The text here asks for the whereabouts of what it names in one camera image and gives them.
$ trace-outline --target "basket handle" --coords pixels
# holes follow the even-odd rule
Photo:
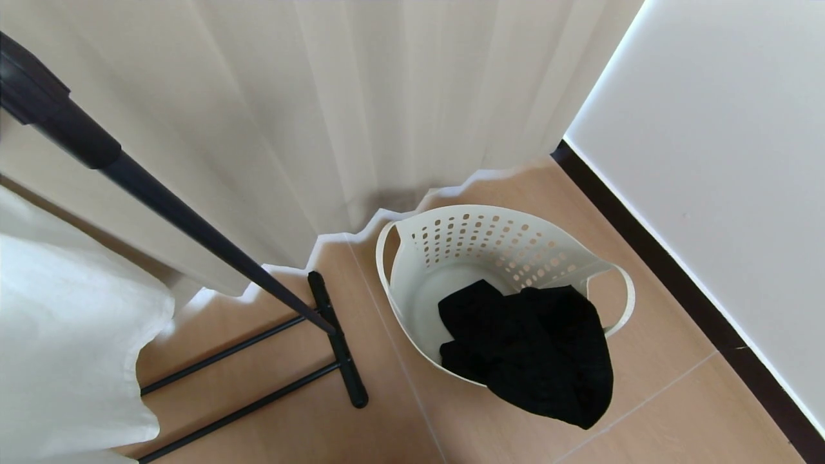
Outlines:
[[[398,305],[395,304],[395,300],[393,300],[393,294],[389,291],[389,281],[387,280],[387,273],[384,270],[384,248],[387,244],[387,237],[389,236],[389,231],[395,226],[395,221],[390,221],[384,228],[381,230],[381,233],[378,235],[378,243],[375,245],[375,266],[378,268],[378,278],[381,280],[381,286],[384,288],[384,294],[387,296],[387,300],[389,300],[390,307],[393,308],[393,312],[395,316],[400,321],[401,318],[398,314]],[[619,331],[627,321],[630,319],[630,316],[633,315],[633,309],[636,306],[636,287],[633,285],[633,279],[630,278],[630,274],[627,273],[622,267],[617,266],[611,263],[613,268],[615,268],[622,277],[625,278],[625,285],[627,286],[627,303],[625,304],[625,312],[622,313],[619,321],[613,324],[610,327],[605,327],[605,338],[610,337],[612,334],[615,334]]]
[[[613,263],[611,263],[611,265],[616,271],[619,271],[622,277],[625,278],[625,285],[627,286],[627,303],[625,304],[625,312],[622,313],[619,321],[610,327],[605,327],[605,338],[615,334],[622,328],[622,326],[627,324],[630,316],[633,315],[633,308],[636,306],[636,287],[633,285],[633,279],[630,278],[630,274],[628,274],[627,271],[622,269],[620,266],[616,266]]]

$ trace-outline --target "dark brown baseboard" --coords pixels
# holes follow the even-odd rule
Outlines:
[[[567,142],[562,141],[550,156],[685,308],[688,315],[705,332],[711,343],[762,403],[802,458],[810,464],[825,463],[825,438],[802,414],[779,382],[676,260],[630,214],[619,198],[573,152]]]

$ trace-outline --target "white plastic basket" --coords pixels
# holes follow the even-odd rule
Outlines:
[[[401,244],[388,282],[384,247],[393,227]],[[605,328],[606,337],[630,319],[636,299],[624,269],[599,259],[546,220],[495,206],[445,206],[390,222],[379,235],[375,262],[404,333],[418,352],[452,376],[456,375],[441,366],[439,348],[453,338],[441,323],[438,302],[479,279],[504,295],[525,286],[572,285],[586,296],[591,277],[617,269],[627,284],[627,304],[619,321]]]

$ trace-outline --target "floor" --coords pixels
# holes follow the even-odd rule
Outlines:
[[[378,224],[363,237],[338,235],[319,250],[315,266],[327,282],[369,405],[352,408],[334,372],[156,462],[802,462],[662,283],[552,160],[458,190],[429,196],[426,208],[477,203],[528,212],[633,277],[634,316],[608,342],[613,401],[595,427],[585,431],[528,414],[423,359],[378,281]],[[275,274],[311,301],[304,276]],[[620,276],[608,272],[594,279],[590,298],[605,324],[616,320],[625,299]],[[142,385],[290,317],[278,301],[254,290],[240,298],[213,295],[186,310],[173,330],[141,353]],[[299,324],[148,395],[160,437],[119,451],[142,456],[331,360],[326,336]]]

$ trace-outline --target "laundry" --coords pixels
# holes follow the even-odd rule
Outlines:
[[[588,429],[607,411],[613,368],[593,304],[571,286],[503,296],[484,280],[438,304],[455,340],[441,365],[533,414]]]

